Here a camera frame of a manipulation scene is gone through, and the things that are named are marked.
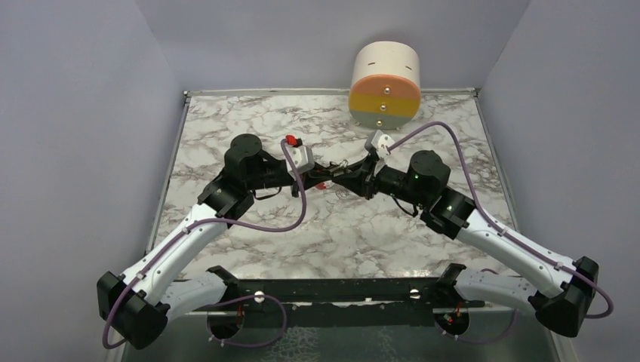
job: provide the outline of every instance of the wall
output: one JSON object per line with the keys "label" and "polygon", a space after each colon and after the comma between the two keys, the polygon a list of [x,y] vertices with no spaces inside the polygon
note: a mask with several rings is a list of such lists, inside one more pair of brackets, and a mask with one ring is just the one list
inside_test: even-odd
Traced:
{"label": "wall", "polygon": [[638,16],[636,0],[532,0],[481,93],[524,233],[599,262],[617,303],[584,322],[582,361],[640,354]]}
{"label": "wall", "polygon": [[366,44],[406,42],[422,87],[479,87],[528,0],[137,0],[186,89],[349,87]]}
{"label": "wall", "polygon": [[0,0],[0,350],[104,358],[96,281],[146,246],[181,89],[128,0]]}

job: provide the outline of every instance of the floor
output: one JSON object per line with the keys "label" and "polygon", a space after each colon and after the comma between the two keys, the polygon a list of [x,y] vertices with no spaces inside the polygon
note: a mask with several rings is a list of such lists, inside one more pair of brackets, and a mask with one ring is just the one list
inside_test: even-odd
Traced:
{"label": "floor", "polygon": [[[503,187],[471,95],[426,95],[412,122],[400,131],[387,133],[399,140],[434,120],[455,130],[481,202],[511,225]],[[279,140],[285,134],[294,134],[312,147],[317,162],[328,164],[363,158],[370,132],[350,118],[346,95],[193,97],[156,243],[172,230],[221,170],[224,152],[233,137],[256,134],[266,151],[282,158]],[[442,129],[430,128],[396,149],[388,164],[405,170],[411,155],[421,149],[435,150],[452,169],[449,186],[469,194],[454,144]],[[213,265],[221,265],[239,278],[434,276],[451,262],[508,271],[480,250],[429,230],[418,218],[401,212],[385,195],[366,201],[336,185],[310,189],[307,195],[307,217],[299,228],[269,234],[232,227],[203,249],[181,276],[195,277]],[[284,226],[299,214],[300,199],[283,190],[274,198],[257,201],[242,220]]]}

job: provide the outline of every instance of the red object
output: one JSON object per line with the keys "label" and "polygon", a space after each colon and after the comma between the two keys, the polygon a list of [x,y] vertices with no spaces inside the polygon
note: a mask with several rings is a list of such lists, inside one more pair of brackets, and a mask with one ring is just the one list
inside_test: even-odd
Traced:
{"label": "red object", "polygon": [[286,135],[285,139],[287,140],[287,144],[289,146],[297,146],[297,144],[298,144],[298,141],[296,140],[296,137],[294,137],[294,136],[292,136],[290,134]]}

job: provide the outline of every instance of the marble table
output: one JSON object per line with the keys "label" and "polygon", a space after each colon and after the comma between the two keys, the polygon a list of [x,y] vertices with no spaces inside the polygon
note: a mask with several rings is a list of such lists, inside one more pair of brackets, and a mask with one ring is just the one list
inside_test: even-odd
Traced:
{"label": "marble table", "polygon": [[[487,210],[512,225],[503,187],[470,95],[425,95],[416,118],[395,140],[428,121],[443,121],[460,138],[472,179]],[[347,95],[266,95],[193,97],[180,139],[171,182],[155,242],[164,238],[189,211],[205,185],[223,167],[223,154],[233,137],[253,133],[266,151],[282,158],[279,146],[293,134],[311,146],[317,162],[364,157],[371,132],[355,125]],[[409,158],[433,149],[451,167],[449,185],[469,194],[454,144],[437,127],[418,135],[390,156],[388,164],[405,170]],[[259,192],[266,195],[270,190]],[[418,218],[404,214],[386,195],[366,201],[338,185],[307,192],[309,207],[303,224],[284,234],[232,227],[211,242],[183,270],[193,278],[221,265],[239,278],[372,278],[437,276],[451,262],[473,268],[508,269],[480,250],[429,230]],[[259,225],[285,226],[300,215],[300,199],[288,189],[256,201],[242,217]]]}

